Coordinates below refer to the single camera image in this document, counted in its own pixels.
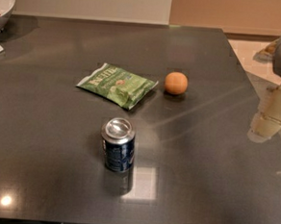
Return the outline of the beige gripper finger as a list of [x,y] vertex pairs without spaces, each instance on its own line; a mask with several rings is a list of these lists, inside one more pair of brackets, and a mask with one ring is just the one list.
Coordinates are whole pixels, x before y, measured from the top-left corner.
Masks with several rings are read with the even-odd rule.
[[265,142],[281,130],[281,85],[268,86],[260,97],[248,138],[252,142]]

